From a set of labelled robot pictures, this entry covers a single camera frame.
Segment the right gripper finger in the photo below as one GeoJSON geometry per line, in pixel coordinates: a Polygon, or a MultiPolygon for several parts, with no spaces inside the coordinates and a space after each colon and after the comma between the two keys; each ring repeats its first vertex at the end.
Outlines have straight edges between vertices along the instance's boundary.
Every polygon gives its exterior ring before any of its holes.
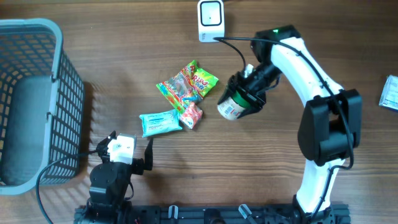
{"type": "Polygon", "coordinates": [[[220,97],[220,99],[217,102],[217,105],[222,104],[228,98],[231,98],[235,93],[236,93],[236,86],[233,84],[227,84],[222,96],[220,97]]]}
{"type": "Polygon", "coordinates": [[[249,114],[254,114],[260,112],[263,109],[263,105],[251,105],[249,108],[244,109],[238,116],[238,119],[247,116],[249,114]]]}

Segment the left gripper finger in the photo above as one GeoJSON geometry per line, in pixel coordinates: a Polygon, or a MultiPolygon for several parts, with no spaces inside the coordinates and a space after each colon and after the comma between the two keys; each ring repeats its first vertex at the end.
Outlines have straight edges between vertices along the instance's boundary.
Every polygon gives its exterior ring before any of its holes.
{"type": "Polygon", "coordinates": [[[153,168],[153,143],[154,139],[150,138],[144,151],[144,170],[152,170],[153,168]]]}
{"type": "Polygon", "coordinates": [[[97,144],[97,149],[107,149],[108,148],[108,144],[113,140],[116,139],[116,132],[113,131],[109,136],[107,136],[106,138],[104,138],[102,141],[100,141],[97,144]]]}

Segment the green lid spice jar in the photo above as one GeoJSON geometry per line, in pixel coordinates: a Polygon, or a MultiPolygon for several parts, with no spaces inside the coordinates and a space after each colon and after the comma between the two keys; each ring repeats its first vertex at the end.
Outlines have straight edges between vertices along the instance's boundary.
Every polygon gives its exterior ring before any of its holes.
{"type": "Polygon", "coordinates": [[[228,120],[236,120],[251,105],[238,93],[227,97],[217,106],[218,112],[228,120]]]}

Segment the teal wet wipes pack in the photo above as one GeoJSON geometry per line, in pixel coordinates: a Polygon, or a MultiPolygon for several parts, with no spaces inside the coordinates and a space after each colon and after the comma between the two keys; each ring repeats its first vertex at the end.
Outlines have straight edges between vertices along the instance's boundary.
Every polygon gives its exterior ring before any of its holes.
{"type": "Polygon", "coordinates": [[[143,138],[183,129],[176,109],[161,113],[141,114],[139,118],[142,121],[143,138]]]}

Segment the Haribo candy bag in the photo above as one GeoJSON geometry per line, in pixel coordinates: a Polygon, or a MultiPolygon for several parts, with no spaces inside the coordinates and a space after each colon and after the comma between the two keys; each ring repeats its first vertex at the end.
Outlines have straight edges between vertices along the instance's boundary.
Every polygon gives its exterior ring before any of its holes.
{"type": "Polygon", "coordinates": [[[182,114],[190,103],[199,103],[216,86],[218,78],[198,66],[196,60],[179,71],[176,76],[156,84],[169,103],[182,114]]]}

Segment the Kleenex tissue pack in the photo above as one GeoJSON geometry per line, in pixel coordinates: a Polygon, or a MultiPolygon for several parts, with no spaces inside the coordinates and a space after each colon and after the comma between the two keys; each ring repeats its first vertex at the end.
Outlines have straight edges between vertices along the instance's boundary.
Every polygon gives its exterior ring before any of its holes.
{"type": "Polygon", "coordinates": [[[203,111],[194,102],[191,102],[179,119],[188,128],[193,129],[202,116],[203,111]]]}

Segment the white paper box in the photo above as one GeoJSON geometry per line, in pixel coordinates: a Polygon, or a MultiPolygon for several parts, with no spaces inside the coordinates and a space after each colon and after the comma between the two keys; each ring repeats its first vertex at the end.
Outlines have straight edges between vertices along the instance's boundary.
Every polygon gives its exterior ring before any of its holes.
{"type": "Polygon", "coordinates": [[[397,104],[397,76],[389,75],[382,89],[379,106],[397,111],[397,104]]]}

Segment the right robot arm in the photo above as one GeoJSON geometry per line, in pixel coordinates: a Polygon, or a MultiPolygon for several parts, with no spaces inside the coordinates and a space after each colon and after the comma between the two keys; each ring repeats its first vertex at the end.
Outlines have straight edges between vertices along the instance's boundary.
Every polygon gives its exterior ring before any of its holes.
{"type": "Polygon", "coordinates": [[[267,91],[285,76],[304,107],[297,138],[306,160],[290,221],[336,221],[330,193],[337,173],[354,164],[354,149],[361,137],[361,96],[355,89],[345,90],[323,71],[292,25],[259,31],[249,43],[259,64],[228,80],[217,109],[228,120],[258,113],[267,91]]]}

